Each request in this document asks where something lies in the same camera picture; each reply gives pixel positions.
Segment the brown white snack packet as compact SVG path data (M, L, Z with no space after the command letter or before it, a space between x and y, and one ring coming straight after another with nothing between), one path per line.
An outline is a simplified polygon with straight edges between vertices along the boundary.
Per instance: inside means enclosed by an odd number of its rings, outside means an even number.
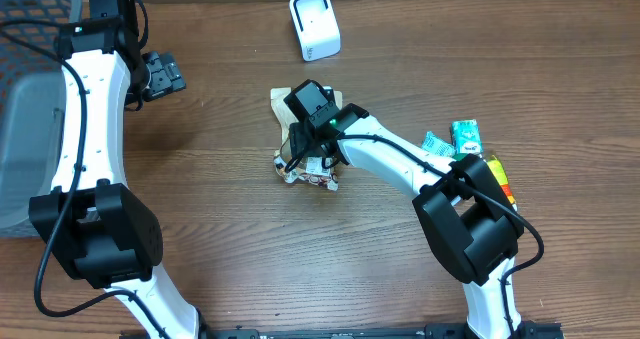
M335 169L322 167L323 163L326 166L331 164L329 159L325 159L322 163L321 156L306 157L290 172L285 171L288 161L292 158L289 126L297 121L294 114L284 103L284 98L291 91L291 87L272 88L270 90L271 109L281 128L281 147L274 152L273 160L276 173L287 184L306 182L330 191L337 191L339 184Z

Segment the teal snack packet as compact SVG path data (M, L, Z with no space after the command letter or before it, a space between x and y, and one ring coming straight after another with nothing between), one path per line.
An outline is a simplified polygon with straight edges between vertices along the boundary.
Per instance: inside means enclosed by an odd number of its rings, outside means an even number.
M431 154L443 157L453 157L456 154L455 148L452 144L441 139L432 131L428 131L425 134L421 148Z

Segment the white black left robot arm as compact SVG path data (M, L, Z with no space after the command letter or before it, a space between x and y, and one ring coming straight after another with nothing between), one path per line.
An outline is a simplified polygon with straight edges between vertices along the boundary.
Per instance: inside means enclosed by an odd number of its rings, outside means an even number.
M145 337L203 338L124 170L125 112L186 86L148 35L142 0L1 0L1 232L40 236L45 259L120 300Z

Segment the yellow oil bottle silver cap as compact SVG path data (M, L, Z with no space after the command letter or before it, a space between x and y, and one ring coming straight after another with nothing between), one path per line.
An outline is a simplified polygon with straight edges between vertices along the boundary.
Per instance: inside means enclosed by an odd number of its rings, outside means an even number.
M508 176L501 161L495 154L491 154L486 158L486 162L504 194L506 195L507 199L509 200L510 204L512 205L513 209L517 211L517 202L511 190Z

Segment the small teal box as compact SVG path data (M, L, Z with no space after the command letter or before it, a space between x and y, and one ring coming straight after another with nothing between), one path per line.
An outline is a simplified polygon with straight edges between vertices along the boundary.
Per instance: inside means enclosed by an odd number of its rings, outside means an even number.
M457 154L484 152L479 126L475 119L454 121L450 127L452 145Z

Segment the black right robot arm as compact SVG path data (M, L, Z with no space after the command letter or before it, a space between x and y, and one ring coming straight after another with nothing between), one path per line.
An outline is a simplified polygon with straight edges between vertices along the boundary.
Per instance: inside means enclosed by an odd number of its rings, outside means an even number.
M544 242L513 207L489 164L474 154L438 156L386 129L365 109L338 106L332 88L308 79L283 99L294 170L307 157L376 175L407 195L431 253L463 285L468 338L524 338L513 275L537 263Z

